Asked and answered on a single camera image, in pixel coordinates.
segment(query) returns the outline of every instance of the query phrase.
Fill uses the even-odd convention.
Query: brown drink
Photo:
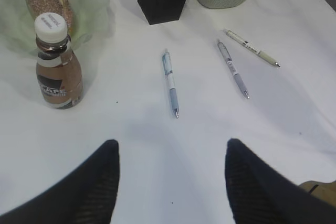
[[[83,84],[66,21],[55,13],[41,14],[35,20],[35,32],[36,75],[44,99],[57,109],[73,107],[80,101]]]

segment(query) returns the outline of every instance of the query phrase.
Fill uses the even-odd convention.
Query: white bottle cap
[[[65,19],[56,13],[43,13],[35,20],[35,32],[37,37],[46,43],[59,43],[68,34]]]

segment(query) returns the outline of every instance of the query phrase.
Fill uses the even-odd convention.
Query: table surface
[[[72,109],[50,109],[35,61],[1,49],[0,213],[55,184],[111,138],[121,155],[113,223],[234,223],[224,180],[231,137],[296,184],[336,179],[336,13],[324,0],[248,0],[220,10],[187,0],[179,21],[153,26],[137,0],[111,0],[111,9],[110,36],[76,51],[85,96]],[[281,68],[222,28],[251,40]],[[221,58],[217,36],[250,100]],[[178,120],[164,48],[172,56]]]

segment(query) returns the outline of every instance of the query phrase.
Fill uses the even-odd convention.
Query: bread roll
[[[35,19],[42,13],[57,13],[67,22],[68,33],[72,33],[73,11],[68,0],[26,0],[29,12]]]

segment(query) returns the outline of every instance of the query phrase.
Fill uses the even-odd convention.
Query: ballpoint pen
[[[174,82],[174,77],[173,77],[172,63],[170,61],[170,54],[167,49],[165,50],[164,55],[162,56],[162,61],[163,61],[164,74],[167,77],[169,96],[170,96],[170,100],[172,104],[172,109],[173,109],[173,112],[176,118],[179,118],[180,117],[180,109],[178,108],[179,102],[177,101],[177,92],[176,92],[176,87],[175,87],[175,82]]]
[[[232,58],[231,58],[227,48],[224,46],[224,44],[219,39],[217,40],[217,46],[218,46],[219,50],[221,51],[221,54],[224,57],[225,62],[227,64],[227,66],[229,67],[230,72],[232,73],[240,91],[243,93],[243,95],[247,99],[250,99],[250,96],[249,96],[248,91],[245,87],[245,84],[244,84],[240,74],[237,72],[237,70],[235,68],[235,65],[232,62]]]
[[[241,44],[243,47],[246,47],[248,50],[250,50],[251,52],[253,52],[257,56],[259,56],[261,59],[267,61],[268,63],[272,64],[273,66],[280,67],[280,64],[275,59],[273,59],[271,56],[269,56],[265,52],[256,49],[249,42],[247,42],[246,40],[244,40],[243,38],[241,38],[239,35],[235,34],[233,31],[229,31],[229,30],[224,29],[223,32],[228,37],[230,37],[234,41],[236,41],[239,44]]]

